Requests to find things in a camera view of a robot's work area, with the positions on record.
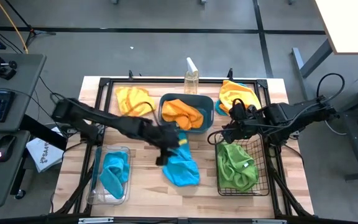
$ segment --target wire basket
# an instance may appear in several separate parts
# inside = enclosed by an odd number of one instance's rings
[[[217,134],[215,142],[223,140],[221,134]],[[241,192],[233,188],[221,188],[219,186],[218,163],[216,163],[216,178],[218,183],[218,193],[222,196],[266,196],[269,194],[269,183],[267,180],[267,171],[265,165],[265,151],[262,137],[260,135],[252,136],[250,139],[236,140],[232,144],[241,146],[245,152],[254,159],[254,165],[258,169],[259,180],[247,192]],[[215,159],[218,161],[218,145],[215,146]]]

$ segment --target wooden table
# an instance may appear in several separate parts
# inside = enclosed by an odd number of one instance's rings
[[[84,77],[79,100],[94,106],[100,77]],[[287,94],[282,79],[268,79],[268,89],[272,103],[287,102]],[[166,93],[183,93],[182,83],[115,83],[117,86],[139,86],[148,89],[155,104]],[[198,91],[216,101],[221,84],[200,84]],[[117,98],[113,89],[110,113],[121,114],[117,107]],[[107,129],[104,145],[127,146],[131,149],[132,175],[129,199],[122,205],[93,206],[92,216],[115,217],[193,217],[193,218],[273,218],[271,195],[258,197],[223,197],[216,187],[216,163],[214,146],[206,142],[209,133],[221,129],[229,118],[214,114],[214,124],[206,134],[188,135],[190,149],[200,169],[200,185],[194,187],[176,187],[163,175],[161,167],[155,165],[159,150],[147,143],[128,139],[115,129]],[[70,138],[68,146],[76,144],[78,136]],[[288,145],[298,149],[296,141]],[[59,209],[73,193],[80,179],[85,145],[73,148],[65,153],[53,203]],[[313,213],[308,185],[301,159],[285,147],[282,160],[288,188],[304,206]],[[278,196],[283,211],[282,194]],[[84,191],[83,210],[88,189]]]
[[[292,48],[294,64],[307,100],[316,91],[309,88],[306,78],[332,53],[358,55],[358,0],[314,0],[327,40],[304,62],[297,47]]]

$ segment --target teal cloth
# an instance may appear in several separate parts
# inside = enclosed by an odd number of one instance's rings
[[[247,87],[247,85],[244,85],[242,83],[237,83],[237,84]],[[228,116],[227,113],[225,113],[221,108],[219,108],[220,104],[221,104],[221,100],[217,100],[217,102],[215,103],[216,112],[222,116]]]
[[[123,183],[129,178],[128,154],[126,152],[109,152],[103,161],[100,181],[103,187],[116,199],[124,196]]]
[[[185,133],[179,133],[179,139],[186,139]],[[189,143],[182,144],[177,149],[170,149],[176,155],[168,158],[168,163],[162,168],[167,179],[178,187],[198,185],[200,173],[197,163],[191,158]]]
[[[217,163],[220,188],[246,192],[258,183],[259,175],[254,159],[237,144],[219,144]]]

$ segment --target yellow cloth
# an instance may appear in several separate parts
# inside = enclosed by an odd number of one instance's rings
[[[196,108],[186,105],[181,100],[165,101],[161,114],[164,121],[176,121],[183,130],[199,128],[204,120],[204,116]]]
[[[229,115],[229,110],[233,107],[233,101],[238,98],[244,102],[246,108],[249,105],[254,105],[258,110],[261,109],[260,102],[254,91],[232,81],[224,80],[219,92],[219,99],[221,100],[219,108]]]
[[[142,116],[155,109],[154,100],[149,91],[138,87],[118,87],[116,90],[118,107],[121,114],[127,116]]]

